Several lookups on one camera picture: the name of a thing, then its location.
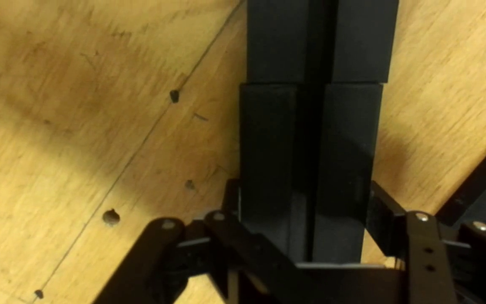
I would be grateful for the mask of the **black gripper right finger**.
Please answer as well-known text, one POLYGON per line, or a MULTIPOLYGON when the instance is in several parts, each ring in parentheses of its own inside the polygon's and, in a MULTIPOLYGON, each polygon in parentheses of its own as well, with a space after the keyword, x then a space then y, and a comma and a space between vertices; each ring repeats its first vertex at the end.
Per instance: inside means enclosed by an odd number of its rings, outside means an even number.
POLYGON ((366 227, 378 246, 403 261, 409 304, 457 304, 441 227, 425 210, 407 210, 371 182, 366 227))

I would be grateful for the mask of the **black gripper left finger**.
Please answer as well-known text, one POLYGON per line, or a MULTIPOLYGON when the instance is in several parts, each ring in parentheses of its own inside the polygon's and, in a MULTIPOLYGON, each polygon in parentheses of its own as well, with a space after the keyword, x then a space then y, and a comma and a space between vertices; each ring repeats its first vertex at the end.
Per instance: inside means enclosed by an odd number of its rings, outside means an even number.
POLYGON ((241 221, 238 178, 225 185, 223 204, 206 216, 216 263, 214 285, 226 304, 289 304, 287 258, 263 234, 241 221))

